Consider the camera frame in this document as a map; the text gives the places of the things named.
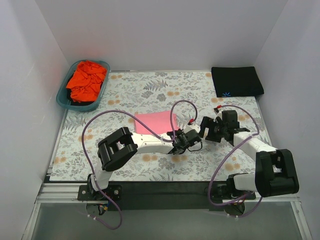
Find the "pink t shirt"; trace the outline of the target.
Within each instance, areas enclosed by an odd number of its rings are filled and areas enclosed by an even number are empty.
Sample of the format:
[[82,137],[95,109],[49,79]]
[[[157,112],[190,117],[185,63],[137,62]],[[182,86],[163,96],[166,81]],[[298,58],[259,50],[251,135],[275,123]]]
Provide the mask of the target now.
[[[153,132],[157,135],[161,135],[167,132],[172,131],[171,122],[170,122],[170,110],[162,111],[162,112],[153,112],[153,113],[135,113],[135,117],[142,121],[146,126],[148,126]],[[177,115],[175,113],[172,114],[172,124],[174,130],[178,130],[177,124]],[[142,124],[138,121],[134,121],[135,125],[135,132],[137,134],[142,135],[151,135],[152,133],[149,132]]]

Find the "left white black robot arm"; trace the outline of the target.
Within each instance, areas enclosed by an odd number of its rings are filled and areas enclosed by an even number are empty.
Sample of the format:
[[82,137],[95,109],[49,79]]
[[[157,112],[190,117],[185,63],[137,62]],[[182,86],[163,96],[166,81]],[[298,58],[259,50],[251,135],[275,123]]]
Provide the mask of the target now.
[[87,179],[89,194],[95,200],[103,199],[112,173],[122,168],[135,154],[181,155],[188,148],[202,142],[200,131],[199,125],[190,124],[183,130],[166,132],[157,138],[121,127],[98,143],[99,161],[94,173]]

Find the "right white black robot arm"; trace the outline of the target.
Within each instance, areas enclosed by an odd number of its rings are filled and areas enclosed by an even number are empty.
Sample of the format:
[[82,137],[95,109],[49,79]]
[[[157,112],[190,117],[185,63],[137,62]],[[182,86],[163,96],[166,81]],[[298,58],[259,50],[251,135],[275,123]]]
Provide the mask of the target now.
[[256,138],[249,129],[240,126],[235,110],[221,111],[215,118],[203,117],[199,135],[216,143],[225,140],[255,163],[254,173],[235,173],[224,183],[214,183],[211,187],[214,196],[227,194],[237,199],[248,192],[257,192],[262,197],[273,197],[299,191],[291,151],[277,149]]

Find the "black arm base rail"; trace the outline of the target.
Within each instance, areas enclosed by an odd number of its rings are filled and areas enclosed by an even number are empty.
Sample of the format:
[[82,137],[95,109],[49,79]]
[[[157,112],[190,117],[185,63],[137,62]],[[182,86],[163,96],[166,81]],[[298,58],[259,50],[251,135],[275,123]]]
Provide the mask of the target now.
[[[248,192],[227,186],[226,181],[214,181],[211,187],[211,200],[220,204]],[[187,210],[209,209],[222,211],[208,201],[209,181],[111,181],[102,191],[120,207],[121,210]],[[80,185],[78,201],[97,203],[108,199],[94,191],[89,183]]]

